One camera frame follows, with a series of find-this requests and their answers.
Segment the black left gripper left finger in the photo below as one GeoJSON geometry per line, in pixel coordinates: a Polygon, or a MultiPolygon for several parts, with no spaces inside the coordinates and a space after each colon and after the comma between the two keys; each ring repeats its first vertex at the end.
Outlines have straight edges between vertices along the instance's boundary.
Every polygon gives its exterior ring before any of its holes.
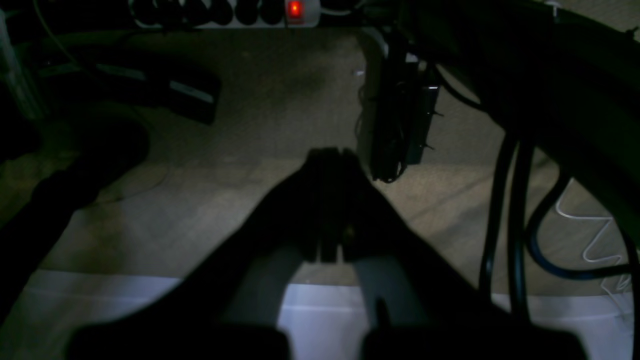
{"type": "Polygon", "coordinates": [[[314,149],[245,222],[157,301],[120,319],[85,326],[72,360],[242,360],[290,357],[277,329],[295,271],[318,250],[313,234],[332,151],[314,149]]]}

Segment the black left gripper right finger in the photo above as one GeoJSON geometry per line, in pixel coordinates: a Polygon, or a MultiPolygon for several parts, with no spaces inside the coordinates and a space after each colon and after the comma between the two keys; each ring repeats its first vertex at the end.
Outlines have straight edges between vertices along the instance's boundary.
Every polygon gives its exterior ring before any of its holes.
{"type": "Polygon", "coordinates": [[[343,200],[340,244],[365,298],[362,360],[583,360],[580,339],[517,319],[465,280],[367,180],[350,149],[332,150],[343,200]]]}

